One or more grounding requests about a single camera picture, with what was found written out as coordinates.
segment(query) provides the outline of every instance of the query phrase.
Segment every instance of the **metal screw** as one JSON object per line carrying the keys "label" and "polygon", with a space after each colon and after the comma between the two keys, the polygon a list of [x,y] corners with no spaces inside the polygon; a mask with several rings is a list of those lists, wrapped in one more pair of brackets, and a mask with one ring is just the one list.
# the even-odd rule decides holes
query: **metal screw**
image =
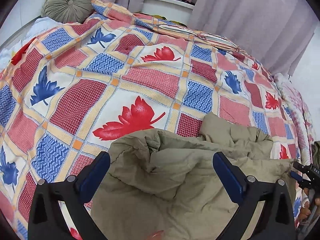
{"label": "metal screw", "polygon": [[250,176],[247,177],[247,180],[250,181],[250,182],[255,182],[256,178],[254,176],[250,175]]}
{"label": "metal screw", "polygon": [[76,176],[73,176],[73,175],[67,177],[67,181],[68,181],[68,182],[74,182],[75,179],[76,179]]}
{"label": "metal screw", "polygon": [[283,179],[279,179],[279,180],[278,180],[278,183],[279,183],[281,186],[284,186],[284,184],[285,184],[285,182],[284,182]]}
{"label": "metal screw", "polygon": [[44,179],[39,179],[39,181],[38,181],[38,184],[39,185],[43,185],[45,183],[45,180]]}

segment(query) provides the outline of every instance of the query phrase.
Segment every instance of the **white wall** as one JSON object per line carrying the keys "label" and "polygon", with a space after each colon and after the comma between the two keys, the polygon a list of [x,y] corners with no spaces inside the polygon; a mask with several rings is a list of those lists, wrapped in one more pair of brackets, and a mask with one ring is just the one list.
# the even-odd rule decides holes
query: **white wall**
{"label": "white wall", "polygon": [[292,84],[307,103],[317,140],[320,140],[320,25],[315,30],[293,76]]}
{"label": "white wall", "polygon": [[18,0],[0,29],[0,46],[12,34],[40,15],[45,0]]}

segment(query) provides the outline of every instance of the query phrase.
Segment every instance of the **shelf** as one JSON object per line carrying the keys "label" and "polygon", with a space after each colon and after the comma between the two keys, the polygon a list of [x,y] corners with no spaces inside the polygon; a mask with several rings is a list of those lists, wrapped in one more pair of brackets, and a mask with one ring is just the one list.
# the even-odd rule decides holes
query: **shelf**
{"label": "shelf", "polygon": [[192,4],[189,4],[189,3],[186,3],[186,2],[182,2],[182,1],[179,1],[179,0],[158,0],[158,1],[173,3],[173,4],[176,4],[176,5],[180,5],[180,6],[183,6],[183,7],[189,8],[189,9],[192,9],[192,10],[193,10],[193,8],[195,7],[195,6],[192,5]]}

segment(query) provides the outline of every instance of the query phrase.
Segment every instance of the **round pillow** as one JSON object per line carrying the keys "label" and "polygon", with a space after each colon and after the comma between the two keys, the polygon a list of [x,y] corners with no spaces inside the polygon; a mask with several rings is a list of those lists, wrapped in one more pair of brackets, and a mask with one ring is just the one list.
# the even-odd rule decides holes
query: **round pillow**
{"label": "round pillow", "polygon": [[92,11],[91,0],[45,0],[41,16],[61,23],[83,23]]}

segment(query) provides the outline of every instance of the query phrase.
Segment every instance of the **bed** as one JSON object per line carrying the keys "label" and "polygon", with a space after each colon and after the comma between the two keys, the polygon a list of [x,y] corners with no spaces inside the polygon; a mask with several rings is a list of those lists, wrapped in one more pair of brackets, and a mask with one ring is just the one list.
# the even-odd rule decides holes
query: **bed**
{"label": "bed", "polygon": [[[294,108],[286,81],[275,80],[258,60],[223,37],[113,3],[92,0],[92,6],[84,24],[41,33],[0,74],[0,209],[19,237],[27,239],[39,179],[77,175],[115,139],[136,130],[197,136],[203,117],[213,112],[271,135],[271,158],[311,162],[306,106]],[[301,196],[297,188],[295,217]],[[85,207],[90,212],[91,203]]]}

